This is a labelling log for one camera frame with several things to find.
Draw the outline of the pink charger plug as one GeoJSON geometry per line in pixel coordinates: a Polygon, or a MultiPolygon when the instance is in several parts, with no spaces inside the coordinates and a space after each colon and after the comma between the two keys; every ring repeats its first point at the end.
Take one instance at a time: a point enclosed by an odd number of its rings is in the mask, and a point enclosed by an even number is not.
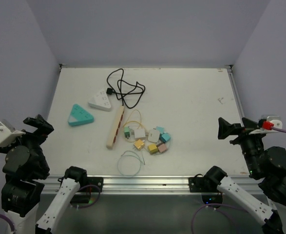
{"type": "Polygon", "coordinates": [[[158,144],[157,148],[159,153],[164,153],[168,149],[165,143],[158,144]]]}

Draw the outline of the yellow charger plug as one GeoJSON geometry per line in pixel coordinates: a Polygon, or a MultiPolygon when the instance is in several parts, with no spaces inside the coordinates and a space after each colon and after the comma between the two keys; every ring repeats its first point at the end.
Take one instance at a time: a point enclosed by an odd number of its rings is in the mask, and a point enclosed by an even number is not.
{"type": "Polygon", "coordinates": [[[151,155],[158,152],[158,147],[156,144],[150,144],[147,149],[151,155]]]}
{"type": "Polygon", "coordinates": [[[145,140],[138,139],[133,143],[135,150],[141,151],[145,147],[145,140]]]}

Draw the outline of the green charger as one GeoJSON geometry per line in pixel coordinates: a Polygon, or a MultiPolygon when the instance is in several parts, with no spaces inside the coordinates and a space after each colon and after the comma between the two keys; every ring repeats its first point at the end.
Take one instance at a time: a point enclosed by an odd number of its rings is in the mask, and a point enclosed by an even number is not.
{"type": "Polygon", "coordinates": [[[129,128],[129,126],[125,126],[123,129],[124,129],[124,137],[126,139],[130,139],[130,137],[131,137],[131,129],[129,128]]]}

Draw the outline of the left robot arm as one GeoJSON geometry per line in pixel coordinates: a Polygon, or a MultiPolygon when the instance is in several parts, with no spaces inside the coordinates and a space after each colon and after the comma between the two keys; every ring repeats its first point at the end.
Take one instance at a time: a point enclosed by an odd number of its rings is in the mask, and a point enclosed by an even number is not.
{"type": "Polygon", "coordinates": [[[86,170],[71,166],[60,180],[60,188],[40,219],[36,219],[42,180],[50,175],[41,145],[54,130],[41,115],[27,117],[23,123],[33,132],[16,130],[8,121],[0,121],[0,153],[5,154],[1,207],[12,234],[54,234],[60,219],[77,191],[88,186],[86,170]]]}

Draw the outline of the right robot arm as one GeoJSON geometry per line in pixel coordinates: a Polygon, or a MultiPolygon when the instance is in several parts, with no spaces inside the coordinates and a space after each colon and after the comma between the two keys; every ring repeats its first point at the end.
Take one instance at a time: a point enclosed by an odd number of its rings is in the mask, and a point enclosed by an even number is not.
{"type": "Polygon", "coordinates": [[[258,122],[244,117],[242,123],[233,124],[220,117],[218,125],[218,139],[236,137],[230,143],[240,146],[249,177],[259,181],[258,187],[271,205],[257,200],[217,166],[203,176],[205,188],[231,197],[261,224],[263,233],[286,234],[286,149],[265,149],[262,141],[269,133],[286,133],[280,117],[266,116],[258,122]]]}

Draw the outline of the white charger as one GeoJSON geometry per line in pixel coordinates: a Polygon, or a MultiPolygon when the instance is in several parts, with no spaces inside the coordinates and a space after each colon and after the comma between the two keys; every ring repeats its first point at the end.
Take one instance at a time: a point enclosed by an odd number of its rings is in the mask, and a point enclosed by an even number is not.
{"type": "Polygon", "coordinates": [[[157,129],[151,129],[148,134],[148,141],[157,143],[160,138],[160,132],[157,129]]]}
{"type": "Polygon", "coordinates": [[[135,129],[134,138],[135,139],[144,139],[146,137],[146,132],[144,129],[135,129]]]}

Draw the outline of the beige power strip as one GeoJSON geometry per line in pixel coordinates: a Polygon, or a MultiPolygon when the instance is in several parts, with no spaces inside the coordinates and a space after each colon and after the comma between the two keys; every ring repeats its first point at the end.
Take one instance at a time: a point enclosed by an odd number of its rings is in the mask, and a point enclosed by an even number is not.
{"type": "Polygon", "coordinates": [[[121,105],[116,113],[115,113],[115,117],[112,121],[112,125],[108,134],[108,138],[106,141],[106,148],[111,150],[114,147],[114,144],[116,142],[116,138],[119,132],[119,128],[121,126],[121,122],[123,120],[123,116],[124,116],[124,112],[125,112],[125,107],[123,105],[121,105]]]}

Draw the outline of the white triangular power socket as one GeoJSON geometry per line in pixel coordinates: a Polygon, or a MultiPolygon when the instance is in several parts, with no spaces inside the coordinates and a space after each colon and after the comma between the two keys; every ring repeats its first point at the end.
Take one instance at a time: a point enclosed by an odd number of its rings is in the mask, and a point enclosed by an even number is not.
{"type": "Polygon", "coordinates": [[[96,94],[94,94],[89,99],[88,105],[91,108],[99,109],[102,111],[109,112],[112,110],[112,106],[105,89],[101,89],[96,94]]]}

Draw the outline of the teal triangular power socket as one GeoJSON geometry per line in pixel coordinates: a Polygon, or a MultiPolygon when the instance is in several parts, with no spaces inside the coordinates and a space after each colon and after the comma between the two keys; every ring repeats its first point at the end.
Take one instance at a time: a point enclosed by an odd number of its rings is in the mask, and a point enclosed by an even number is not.
{"type": "Polygon", "coordinates": [[[94,116],[83,109],[80,105],[74,104],[68,117],[68,124],[71,127],[85,125],[94,122],[94,116]]]}

